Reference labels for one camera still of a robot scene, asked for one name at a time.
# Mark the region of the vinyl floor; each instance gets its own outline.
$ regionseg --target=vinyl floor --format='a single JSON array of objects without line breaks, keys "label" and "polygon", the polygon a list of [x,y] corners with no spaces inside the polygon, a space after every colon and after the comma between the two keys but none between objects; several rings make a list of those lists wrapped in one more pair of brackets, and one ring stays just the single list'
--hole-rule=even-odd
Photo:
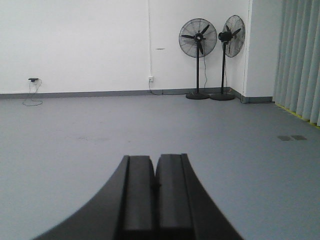
[{"label": "vinyl floor", "polygon": [[155,166],[180,153],[245,240],[320,239],[320,130],[282,108],[183,95],[42,100],[0,100],[1,240],[70,216],[124,155]]}]

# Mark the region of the baseboard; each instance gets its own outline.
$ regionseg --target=baseboard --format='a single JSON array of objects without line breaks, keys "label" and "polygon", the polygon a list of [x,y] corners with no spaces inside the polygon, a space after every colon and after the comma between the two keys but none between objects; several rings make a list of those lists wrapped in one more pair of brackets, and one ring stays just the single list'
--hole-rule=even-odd
[{"label": "baseboard", "polygon": [[[182,89],[155,89],[155,90],[129,90],[129,91],[88,91],[88,92],[50,92],[37,93],[32,96],[34,99],[53,99],[53,98],[89,98],[89,97],[116,97],[116,96],[148,96],[148,95],[183,95],[194,92],[194,88]],[[218,93],[219,87],[200,88],[202,93]],[[6,93],[0,94],[0,99],[26,99],[29,93]]]},{"label": "baseboard", "polygon": [[243,96],[238,91],[231,88],[230,91],[236,98],[240,99],[243,104],[268,104],[274,103],[272,96]]},{"label": "baseboard", "polygon": [[[194,92],[194,88],[181,89],[154,89],[154,90],[128,90],[128,91],[87,91],[87,92],[49,92],[37,93],[32,96],[34,99],[53,98],[90,98],[90,97],[116,97],[116,96],[148,96],[148,95],[183,95]],[[238,91],[226,87],[226,92],[234,94],[243,104],[273,103],[272,96],[243,96]],[[220,92],[220,87],[200,88],[201,93],[215,94]],[[33,93],[5,93],[0,94],[0,99],[26,99]]]}]

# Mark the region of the fan grille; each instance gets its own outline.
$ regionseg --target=fan grille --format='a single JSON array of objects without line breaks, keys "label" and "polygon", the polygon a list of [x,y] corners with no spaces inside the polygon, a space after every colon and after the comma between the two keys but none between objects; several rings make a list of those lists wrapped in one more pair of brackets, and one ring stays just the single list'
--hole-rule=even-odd
[{"label": "fan grille", "polygon": [[240,52],[242,46],[244,45],[246,36],[245,24],[238,15],[233,15],[229,17],[229,19],[224,24],[223,32],[226,32],[228,30],[226,26],[229,27],[231,32],[241,29],[238,34],[231,39],[231,41],[226,45],[225,48],[225,55],[227,55],[229,58],[233,58]]},{"label": "fan grille", "polygon": [[208,29],[203,34],[203,40],[201,45],[203,53],[199,52],[199,58],[202,58],[215,48],[217,43],[217,31],[215,27],[207,20],[203,18],[195,18],[188,21],[182,28],[179,34],[179,44],[182,51],[190,57],[197,57],[197,43],[194,39],[182,37],[182,35],[195,36],[201,33],[207,26]]}]

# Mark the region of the black fan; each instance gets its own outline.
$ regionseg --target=black fan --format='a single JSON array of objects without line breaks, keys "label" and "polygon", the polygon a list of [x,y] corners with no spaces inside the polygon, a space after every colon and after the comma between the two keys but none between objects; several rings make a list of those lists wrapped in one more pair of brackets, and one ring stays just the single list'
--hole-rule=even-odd
[{"label": "black fan", "polygon": [[236,56],[245,42],[246,29],[244,21],[238,16],[233,15],[226,21],[223,31],[219,33],[219,40],[222,42],[222,81],[219,93],[210,96],[213,100],[227,101],[235,98],[233,94],[226,93],[224,90],[226,55],[230,58]]},{"label": "black fan", "polygon": [[210,96],[199,92],[199,58],[202,58],[215,48],[217,31],[207,20],[195,18],[188,21],[179,34],[179,44],[182,51],[190,57],[196,58],[196,90],[188,93],[187,99],[208,99]]}]

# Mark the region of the curtain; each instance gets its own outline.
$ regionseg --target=curtain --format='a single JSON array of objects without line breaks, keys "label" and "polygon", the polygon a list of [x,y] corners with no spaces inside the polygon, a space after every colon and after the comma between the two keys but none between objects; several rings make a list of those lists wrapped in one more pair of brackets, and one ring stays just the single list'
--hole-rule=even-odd
[{"label": "curtain", "polygon": [[320,126],[320,0],[283,0],[273,101]]}]

